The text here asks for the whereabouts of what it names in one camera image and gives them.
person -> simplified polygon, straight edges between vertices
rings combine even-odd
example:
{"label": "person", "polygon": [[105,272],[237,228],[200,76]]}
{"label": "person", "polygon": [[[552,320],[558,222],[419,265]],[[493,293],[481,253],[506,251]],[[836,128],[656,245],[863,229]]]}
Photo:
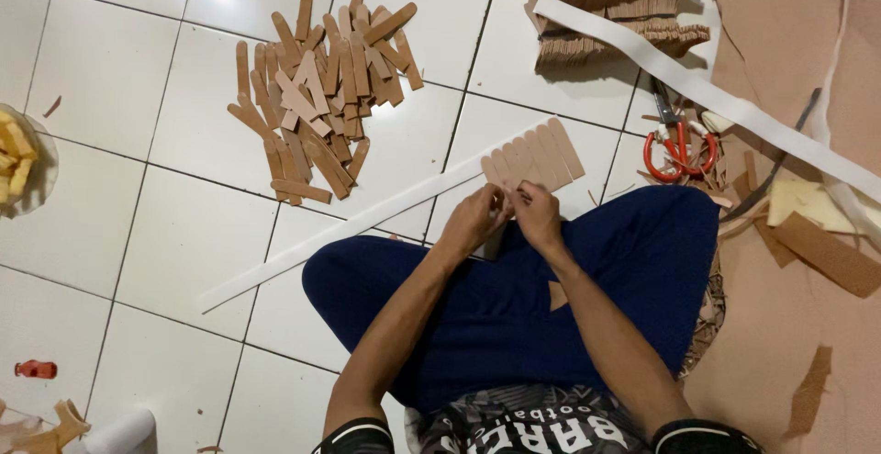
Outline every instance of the person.
{"label": "person", "polygon": [[[351,358],[314,454],[393,452],[386,392],[418,411],[417,452],[761,452],[695,419],[673,379],[718,212],[698,189],[655,186],[562,222],[545,189],[487,184],[431,248],[374,236],[325,246],[303,287]],[[469,257],[503,225],[495,261]],[[550,282],[566,303],[554,310]]]}

red object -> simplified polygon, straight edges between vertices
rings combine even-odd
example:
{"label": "red object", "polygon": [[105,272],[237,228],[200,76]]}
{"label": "red object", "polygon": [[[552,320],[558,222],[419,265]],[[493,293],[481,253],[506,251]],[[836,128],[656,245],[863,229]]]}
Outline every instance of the red object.
{"label": "red object", "polygon": [[58,366],[53,362],[42,362],[31,359],[24,363],[15,363],[15,375],[28,378],[46,378],[51,380],[58,375]]}

white object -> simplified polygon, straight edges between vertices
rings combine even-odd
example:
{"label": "white object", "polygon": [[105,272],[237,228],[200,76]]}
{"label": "white object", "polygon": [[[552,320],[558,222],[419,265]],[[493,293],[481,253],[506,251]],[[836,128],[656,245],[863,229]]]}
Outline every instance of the white object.
{"label": "white object", "polygon": [[[545,122],[546,119],[536,123],[536,125]],[[492,150],[500,148],[502,144],[513,141],[515,137],[523,135],[525,131],[525,129],[521,130],[501,142],[491,145],[477,155],[450,168],[445,173],[423,180],[410,189],[403,190],[386,201],[367,208],[364,212],[358,213],[347,221],[335,224],[320,234],[316,234],[300,244],[278,253],[267,260],[266,263],[249,269],[237,277],[206,291],[199,296],[198,307],[203,314],[208,313],[251,287],[257,286],[304,262],[325,244],[339,241],[352,235],[358,235],[383,220],[390,219],[394,215],[431,199],[447,189],[453,189],[462,182],[477,177],[483,173],[483,170],[480,168],[481,157],[489,155]]]}
{"label": "white object", "polygon": [[560,0],[538,0],[535,13],[574,31],[613,45],[645,71],[679,94],[721,116],[737,122],[770,144],[842,180],[881,202],[881,178],[838,155],[807,135],[777,122],[753,103],[735,98],[663,54],[623,25],[577,9]]}
{"label": "white object", "polygon": [[153,413],[138,408],[117,421],[83,437],[72,444],[68,454],[126,454],[137,447],[156,428]]}

white elastic band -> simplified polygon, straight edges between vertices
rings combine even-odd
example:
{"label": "white elastic band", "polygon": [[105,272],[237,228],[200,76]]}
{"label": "white elastic band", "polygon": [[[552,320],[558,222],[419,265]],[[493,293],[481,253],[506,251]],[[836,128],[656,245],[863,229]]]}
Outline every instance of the white elastic band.
{"label": "white elastic band", "polygon": [[255,266],[204,292],[198,298],[197,304],[199,309],[202,311],[202,314],[208,313],[251,287],[258,286],[266,280],[304,262],[324,245],[358,235],[370,227],[380,224],[421,202],[427,201],[447,189],[453,189],[462,182],[477,177],[483,173],[483,170],[480,168],[481,157],[489,155],[492,150],[500,148],[502,144],[513,141],[515,137],[523,135],[526,130],[533,129],[535,125],[538,124],[533,124],[531,127],[511,135],[497,144],[492,144],[477,155],[464,160],[455,167],[451,167],[445,173],[426,179],[410,189],[406,189],[383,202],[375,204],[347,221],[335,224],[320,234],[315,234],[300,244],[290,247],[274,257],[270,257],[266,263]]}
{"label": "white elastic band", "polygon": [[533,11],[573,31],[615,46],[646,72],[657,77],[679,94],[736,122],[777,148],[881,202],[881,178],[832,152],[807,135],[777,122],[774,117],[761,111],[753,103],[731,96],[693,75],[636,32],[560,0],[538,0]]}

navy blue pants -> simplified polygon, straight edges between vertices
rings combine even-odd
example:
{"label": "navy blue pants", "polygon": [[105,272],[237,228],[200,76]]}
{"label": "navy blue pants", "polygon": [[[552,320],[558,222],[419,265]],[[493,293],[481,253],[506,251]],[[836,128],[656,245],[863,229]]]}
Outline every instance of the navy blue pants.
{"label": "navy blue pants", "polygon": [[[637,189],[563,224],[576,261],[676,373],[691,342],[718,228],[697,189]],[[361,235],[326,245],[303,269],[309,300],[352,352],[427,249]],[[545,260],[515,222],[495,262],[454,273],[391,394],[430,413],[468,392],[543,382],[604,388],[568,305],[550,311]]]}

